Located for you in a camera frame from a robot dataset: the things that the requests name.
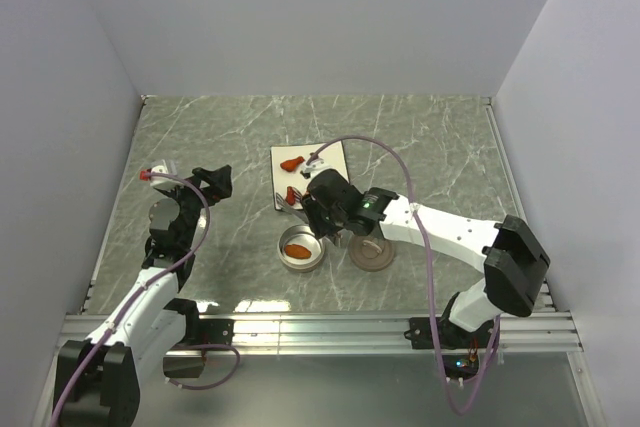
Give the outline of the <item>steel serving tongs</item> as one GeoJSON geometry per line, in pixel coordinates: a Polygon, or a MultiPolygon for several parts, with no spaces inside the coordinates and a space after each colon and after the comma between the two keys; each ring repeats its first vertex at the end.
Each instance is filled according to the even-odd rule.
{"type": "Polygon", "coordinates": [[[283,196],[280,193],[276,193],[275,194],[276,209],[283,210],[285,208],[291,208],[296,211],[301,211],[302,210],[302,206],[300,203],[301,199],[302,197],[297,194],[291,194],[291,195],[287,194],[283,196]]]}

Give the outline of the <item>orange glazed food piece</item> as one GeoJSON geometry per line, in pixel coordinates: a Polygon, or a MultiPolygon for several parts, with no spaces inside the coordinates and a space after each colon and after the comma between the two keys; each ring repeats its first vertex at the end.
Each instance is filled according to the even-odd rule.
{"type": "Polygon", "coordinates": [[[296,260],[306,260],[312,256],[312,252],[299,244],[287,244],[284,246],[284,253],[296,260]]]}

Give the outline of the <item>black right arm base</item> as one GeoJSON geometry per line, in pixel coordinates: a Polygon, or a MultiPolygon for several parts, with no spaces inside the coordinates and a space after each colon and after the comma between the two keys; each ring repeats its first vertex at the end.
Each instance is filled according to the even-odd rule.
{"type": "MultiPolygon", "coordinates": [[[[435,350],[428,317],[412,317],[408,326],[404,338],[410,342],[413,350],[435,350]]],[[[478,330],[467,332],[445,318],[438,317],[436,326],[445,379],[461,386],[478,380],[481,368],[480,350],[485,350],[488,362],[497,354],[500,329],[495,329],[495,322],[489,320],[478,330]]]]}

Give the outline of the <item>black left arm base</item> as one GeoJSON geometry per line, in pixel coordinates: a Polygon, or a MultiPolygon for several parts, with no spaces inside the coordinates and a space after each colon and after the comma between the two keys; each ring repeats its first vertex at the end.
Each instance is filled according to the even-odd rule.
{"type": "Polygon", "coordinates": [[[186,321],[185,334],[171,350],[180,355],[167,354],[163,359],[163,372],[170,383],[178,385],[183,379],[199,379],[204,373],[210,352],[231,352],[235,321],[231,318],[202,316],[193,300],[174,299],[166,311],[181,315],[186,321]]]}

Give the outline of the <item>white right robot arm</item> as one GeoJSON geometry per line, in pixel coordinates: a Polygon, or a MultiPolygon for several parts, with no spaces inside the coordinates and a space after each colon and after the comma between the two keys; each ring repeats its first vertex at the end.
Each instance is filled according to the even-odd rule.
{"type": "Polygon", "coordinates": [[[301,205],[315,237],[347,230],[418,245],[482,273],[480,281],[448,301],[431,345],[454,350],[472,341],[486,343],[495,317],[532,314],[550,258],[523,219],[478,220],[414,204],[381,188],[362,193],[333,168],[306,167],[302,175],[308,184],[301,205]]]}

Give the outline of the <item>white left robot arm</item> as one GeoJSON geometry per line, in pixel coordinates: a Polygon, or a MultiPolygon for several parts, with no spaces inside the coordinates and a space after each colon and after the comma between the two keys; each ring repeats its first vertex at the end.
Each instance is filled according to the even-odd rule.
{"type": "Polygon", "coordinates": [[[130,426],[141,387],[174,347],[202,335],[196,302],[179,298],[211,225],[211,209],[232,195],[232,168],[195,168],[188,178],[162,161],[140,178],[162,196],[149,209],[137,278],[115,310],[57,356],[52,426],[130,426]]]}

